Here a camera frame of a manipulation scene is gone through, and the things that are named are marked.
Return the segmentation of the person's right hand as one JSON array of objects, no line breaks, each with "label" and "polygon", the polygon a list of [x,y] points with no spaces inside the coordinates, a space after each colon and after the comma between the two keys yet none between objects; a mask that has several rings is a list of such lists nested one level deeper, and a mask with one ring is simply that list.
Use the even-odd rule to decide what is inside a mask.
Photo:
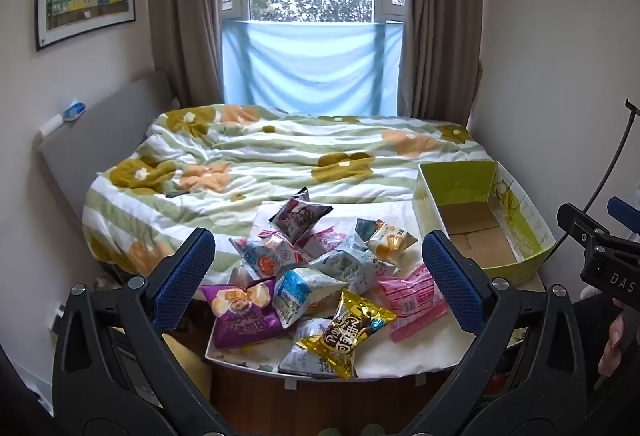
[{"label": "person's right hand", "polygon": [[621,312],[608,329],[608,340],[598,364],[601,376],[605,378],[611,376],[620,365],[623,357],[623,339],[629,333],[625,315]]}]

